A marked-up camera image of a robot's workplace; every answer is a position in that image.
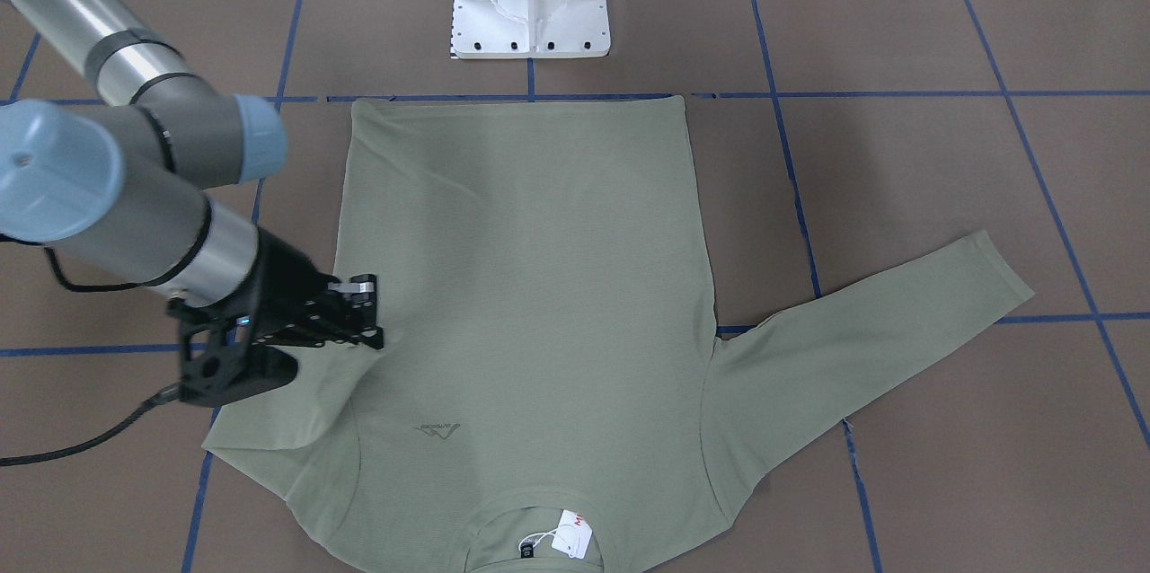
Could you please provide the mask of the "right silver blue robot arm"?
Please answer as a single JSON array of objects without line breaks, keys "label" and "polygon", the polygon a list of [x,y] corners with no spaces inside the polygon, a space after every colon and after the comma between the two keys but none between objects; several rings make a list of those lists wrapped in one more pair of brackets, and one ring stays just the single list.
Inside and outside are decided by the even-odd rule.
[{"label": "right silver blue robot arm", "polygon": [[374,276],[336,278],[214,200],[267,179],[288,132],[267,99],[225,94],[122,0],[3,0],[102,98],[3,106],[3,238],[148,289],[197,334],[382,347]]}]

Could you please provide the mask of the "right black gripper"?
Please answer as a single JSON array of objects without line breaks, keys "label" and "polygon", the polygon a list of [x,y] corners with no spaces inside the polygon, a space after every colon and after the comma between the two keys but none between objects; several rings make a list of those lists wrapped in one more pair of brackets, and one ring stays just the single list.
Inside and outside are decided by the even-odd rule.
[{"label": "right black gripper", "polygon": [[300,250],[259,228],[251,274],[255,339],[274,347],[385,347],[377,322],[377,277],[342,281],[321,273]]}]

